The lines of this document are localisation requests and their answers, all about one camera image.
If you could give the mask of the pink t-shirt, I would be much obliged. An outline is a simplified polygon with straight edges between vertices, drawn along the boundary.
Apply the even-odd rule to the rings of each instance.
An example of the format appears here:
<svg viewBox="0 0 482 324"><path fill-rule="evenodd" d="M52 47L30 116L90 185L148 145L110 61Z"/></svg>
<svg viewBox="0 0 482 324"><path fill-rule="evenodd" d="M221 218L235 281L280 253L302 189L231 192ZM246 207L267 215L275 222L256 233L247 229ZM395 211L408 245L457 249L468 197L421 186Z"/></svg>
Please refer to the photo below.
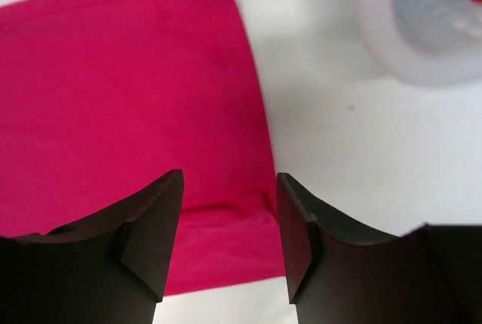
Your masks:
<svg viewBox="0 0 482 324"><path fill-rule="evenodd" d="M1 9L3 235L47 232L175 168L166 293L282 276L267 119L234 0Z"/></svg>

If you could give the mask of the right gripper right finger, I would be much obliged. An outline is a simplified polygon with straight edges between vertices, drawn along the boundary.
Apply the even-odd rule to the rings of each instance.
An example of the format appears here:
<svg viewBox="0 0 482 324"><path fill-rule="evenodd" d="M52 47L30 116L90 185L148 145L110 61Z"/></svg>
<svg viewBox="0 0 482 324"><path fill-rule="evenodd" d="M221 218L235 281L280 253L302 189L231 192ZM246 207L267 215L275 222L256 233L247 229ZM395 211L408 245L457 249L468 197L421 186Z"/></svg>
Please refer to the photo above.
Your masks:
<svg viewBox="0 0 482 324"><path fill-rule="evenodd" d="M276 182L289 301L301 323L479 323L481 228L423 225L397 237Z"/></svg>

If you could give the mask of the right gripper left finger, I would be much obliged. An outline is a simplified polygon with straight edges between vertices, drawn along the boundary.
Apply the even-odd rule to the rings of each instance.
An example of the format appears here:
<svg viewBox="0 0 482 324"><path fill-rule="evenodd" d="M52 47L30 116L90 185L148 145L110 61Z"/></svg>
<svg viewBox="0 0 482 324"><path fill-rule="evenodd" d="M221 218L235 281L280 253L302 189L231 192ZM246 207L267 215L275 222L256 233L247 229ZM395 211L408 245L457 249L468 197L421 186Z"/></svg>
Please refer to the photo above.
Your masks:
<svg viewBox="0 0 482 324"><path fill-rule="evenodd" d="M46 234L1 240L3 323L150 323L163 299L181 170Z"/></svg>

